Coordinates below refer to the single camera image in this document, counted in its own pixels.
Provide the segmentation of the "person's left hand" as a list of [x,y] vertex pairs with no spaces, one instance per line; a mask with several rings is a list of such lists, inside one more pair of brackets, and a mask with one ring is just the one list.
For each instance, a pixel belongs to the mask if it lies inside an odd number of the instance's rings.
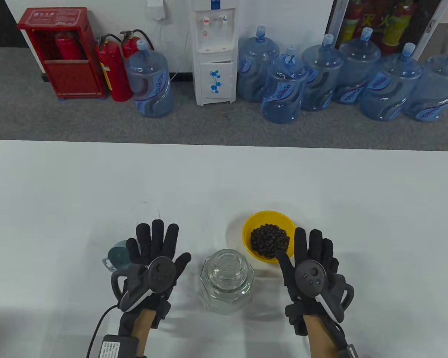
[[177,224],[170,224],[165,231],[164,222],[161,219],[156,219],[152,222],[151,226],[147,223],[137,225],[136,238],[129,238],[126,241],[126,248],[132,264],[148,266],[152,260],[166,256],[174,261],[176,275],[173,284],[166,291],[151,294],[137,308],[128,313],[123,313],[118,330],[119,335],[131,335],[135,321],[143,310],[147,309],[156,312],[156,317],[151,324],[151,328],[157,329],[159,322],[166,317],[171,309],[169,297],[177,284],[178,278],[192,259],[189,252],[185,252],[177,258],[174,258],[177,238]]

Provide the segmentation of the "person's right hand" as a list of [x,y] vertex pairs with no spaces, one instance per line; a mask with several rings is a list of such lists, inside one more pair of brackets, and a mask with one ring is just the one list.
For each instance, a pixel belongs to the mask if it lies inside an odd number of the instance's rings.
[[333,252],[333,242],[328,238],[323,238],[323,234],[318,229],[311,230],[309,236],[306,231],[298,227],[294,235],[295,264],[291,264],[289,256],[282,249],[275,253],[282,271],[284,285],[287,288],[292,304],[285,308],[285,315],[289,323],[294,327],[297,336],[307,336],[308,330],[304,316],[326,315],[324,307],[315,298],[308,297],[299,290],[295,281],[295,269],[306,260],[313,260],[320,263],[326,273],[337,273],[339,261]]

